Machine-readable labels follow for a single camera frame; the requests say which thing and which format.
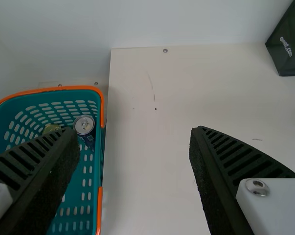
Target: black bag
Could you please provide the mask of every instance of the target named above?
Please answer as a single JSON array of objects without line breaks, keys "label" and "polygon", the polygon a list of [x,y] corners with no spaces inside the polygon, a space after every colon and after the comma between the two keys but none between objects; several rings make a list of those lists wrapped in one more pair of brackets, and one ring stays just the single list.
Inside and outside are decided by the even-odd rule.
[{"label": "black bag", "polygon": [[295,76],[295,0],[266,42],[280,76]]}]

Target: can lid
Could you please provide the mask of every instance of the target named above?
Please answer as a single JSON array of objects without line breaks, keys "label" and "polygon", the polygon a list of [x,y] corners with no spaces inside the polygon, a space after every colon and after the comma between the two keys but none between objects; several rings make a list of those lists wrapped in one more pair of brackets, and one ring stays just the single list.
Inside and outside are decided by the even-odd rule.
[{"label": "can lid", "polygon": [[81,116],[74,124],[74,129],[78,134],[87,134],[94,127],[94,120],[88,116]]}]

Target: orange basket rim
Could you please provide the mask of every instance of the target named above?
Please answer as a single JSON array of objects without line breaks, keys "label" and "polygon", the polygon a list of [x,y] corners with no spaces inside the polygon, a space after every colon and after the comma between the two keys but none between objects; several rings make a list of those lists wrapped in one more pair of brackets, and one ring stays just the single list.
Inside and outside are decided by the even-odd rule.
[{"label": "orange basket rim", "polygon": [[27,91],[23,91],[23,92],[18,92],[15,94],[11,94],[8,95],[2,99],[0,99],[0,105],[2,103],[4,103],[5,101],[18,97],[18,96],[22,96],[22,95],[26,95],[26,94],[37,94],[37,93],[43,93],[43,92],[54,92],[54,91],[68,91],[68,90],[91,90],[94,92],[97,92],[101,98],[101,107],[100,107],[100,126],[101,128],[105,128],[105,122],[104,122],[104,95],[102,93],[102,91],[96,87],[92,87],[92,86],[64,86],[64,87],[48,87],[48,88],[39,88],[39,89],[33,89],[33,90],[27,90]]}]

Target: basket hole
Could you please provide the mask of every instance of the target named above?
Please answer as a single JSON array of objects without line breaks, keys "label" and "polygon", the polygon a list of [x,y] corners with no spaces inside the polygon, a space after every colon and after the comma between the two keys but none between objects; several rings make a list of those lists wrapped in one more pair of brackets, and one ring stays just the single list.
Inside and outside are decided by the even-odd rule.
[{"label": "basket hole", "polygon": [[14,131],[15,131],[15,132],[17,132],[17,131],[19,130],[19,127],[20,127],[20,125],[19,125],[19,124],[17,124],[17,125],[15,126],[15,129],[14,129]]},{"label": "basket hole", "polygon": [[16,138],[15,144],[18,145],[19,142],[20,142],[20,137],[18,136],[18,137]]},{"label": "basket hole", "polygon": [[12,142],[14,141],[14,139],[15,139],[15,134],[12,134],[12,135],[10,136],[9,141],[12,143]]},{"label": "basket hole", "polygon": [[9,131],[6,131],[5,135],[4,135],[4,140],[8,140],[8,137],[9,137]]},{"label": "basket hole", "polygon": [[29,138],[32,139],[33,138],[34,133],[31,132]]},{"label": "basket hole", "polygon": [[30,124],[30,127],[32,128],[32,127],[35,125],[35,123],[36,123],[36,122],[32,122],[32,123]]},{"label": "basket hole", "polygon": [[40,110],[36,109],[36,110],[33,110],[30,112],[30,114],[35,114],[35,113],[38,113]]},{"label": "basket hole", "polygon": [[20,129],[20,132],[19,132],[19,133],[20,133],[20,135],[22,135],[22,134],[23,134],[23,132],[24,132],[24,127],[22,126],[22,127],[21,127],[21,129]]},{"label": "basket hole", "polygon": [[36,106],[32,105],[32,106],[27,107],[25,110],[30,111],[31,109],[34,109],[34,108],[36,108]]},{"label": "basket hole", "polygon": [[39,114],[36,114],[34,115],[35,118],[38,118],[39,116],[42,116],[43,114],[39,113]]},{"label": "basket hole", "polygon": [[8,126],[8,128],[11,130],[14,127],[14,124],[15,123],[13,121],[11,121],[10,124],[9,124],[9,126]]},{"label": "basket hole", "polygon": [[24,124],[25,124],[25,125],[28,125],[31,121],[32,121],[32,119],[29,118]]},{"label": "basket hole", "polygon": [[15,115],[15,120],[17,120],[22,114],[23,114],[22,111],[20,111],[19,113],[17,113],[17,115]]}]

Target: white wall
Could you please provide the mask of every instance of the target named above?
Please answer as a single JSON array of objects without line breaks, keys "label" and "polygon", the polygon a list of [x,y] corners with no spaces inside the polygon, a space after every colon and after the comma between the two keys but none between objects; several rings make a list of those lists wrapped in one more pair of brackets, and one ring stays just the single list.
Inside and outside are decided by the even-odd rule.
[{"label": "white wall", "polygon": [[0,39],[40,82],[107,83],[112,47],[264,42],[290,2],[0,0]]},{"label": "white wall", "polygon": [[0,40],[0,99],[24,89],[35,88],[37,83],[32,82],[32,79],[40,80],[31,69],[20,64]]}]

